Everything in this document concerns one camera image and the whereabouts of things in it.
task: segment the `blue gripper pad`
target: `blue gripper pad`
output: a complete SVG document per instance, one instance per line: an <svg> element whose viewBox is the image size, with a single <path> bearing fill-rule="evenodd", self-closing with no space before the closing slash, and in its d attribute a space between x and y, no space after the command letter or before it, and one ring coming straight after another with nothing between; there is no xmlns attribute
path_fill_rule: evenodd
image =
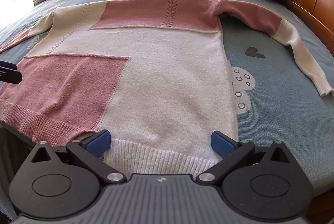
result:
<svg viewBox="0 0 334 224"><path fill-rule="evenodd" d="M239 143L219 131L214 131L211 134L211 147L214 152L224 159L239 147Z"/></svg>
<svg viewBox="0 0 334 224"><path fill-rule="evenodd" d="M88 139L85 149L95 157L99 158L110 148L111 135L109 131L104 131L97 137L92 136L93 140Z"/></svg>

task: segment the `sweater sleeve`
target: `sweater sleeve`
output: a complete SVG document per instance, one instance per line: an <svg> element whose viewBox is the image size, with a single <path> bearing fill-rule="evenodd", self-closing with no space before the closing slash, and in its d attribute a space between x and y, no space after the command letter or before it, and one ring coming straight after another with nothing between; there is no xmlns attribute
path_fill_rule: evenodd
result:
<svg viewBox="0 0 334 224"><path fill-rule="evenodd" d="M224 12L240 19L252 29L267 33L283 46L291 46L297 66L314 83L320 96L334 95L334 89L322 68L303 45L297 29L285 18L256 4L219 0L219 13Z"/></svg>
<svg viewBox="0 0 334 224"><path fill-rule="evenodd" d="M43 33L52 27L53 23L53 12L41 18L34 26L23 31L22 33L15 36L12 40L7 42L6 44L0 46L0 53L4 52L7 49L10 49L26 39L35 36L37 34Z"/></svg>

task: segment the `ribbed hem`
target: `ribbed hem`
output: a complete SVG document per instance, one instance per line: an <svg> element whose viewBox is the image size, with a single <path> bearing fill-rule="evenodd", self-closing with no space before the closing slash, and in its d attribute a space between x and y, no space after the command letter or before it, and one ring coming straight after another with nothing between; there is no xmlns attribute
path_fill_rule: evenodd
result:
<svg viewBox="0 0 334 224"><path fill-rule="evenodd" d="M0 120L34 142L45 140L51 146L64 146L79 134L94 130L68 125L3 99L0 99Z"/></svg>
<svg viewBox="0 0 334 224"><path fill-rule="evenodd" d="M111 139L104 162L129 178L133 173L193 174L196 177L219 161Z"/></svg>

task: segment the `metal screw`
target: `metal screw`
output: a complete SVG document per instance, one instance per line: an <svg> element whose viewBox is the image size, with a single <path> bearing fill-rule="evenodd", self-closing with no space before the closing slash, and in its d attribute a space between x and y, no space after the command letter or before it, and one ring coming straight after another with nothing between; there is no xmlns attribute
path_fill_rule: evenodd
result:
<svg viewBox="0 0 334 224"><path fill-rule="evenodd" d="M198 178L203 182L212 182L215 179L215 176L211 173L202 173Z"/></svg>
<svg viewBox="0 0 334 224"><path fill-rule="evenodd" d="M114 173L110 173L108 174L108 176L106 177L108 180L113 181L113 182L118 182L121 179L123 179L123 175L121 173L118 172L114 172Z"/></svg>

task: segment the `pink and white sweater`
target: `pink and white sweater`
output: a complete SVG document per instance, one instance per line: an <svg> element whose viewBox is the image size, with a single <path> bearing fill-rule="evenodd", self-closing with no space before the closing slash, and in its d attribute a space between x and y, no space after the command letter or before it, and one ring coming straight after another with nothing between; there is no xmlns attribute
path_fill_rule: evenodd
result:
<svg viewBox="0 0 334 224"><path fill-rule="evenodd" d="M0 89L0 120L33 141L64 145L108 129L105 162L131 173L192 173L220 158L214 130L238 139L218 15L292 46L321 96L333 92L297 30L277 14L232 0L116 0L57 8L3 45L51 28Z"/></svg>

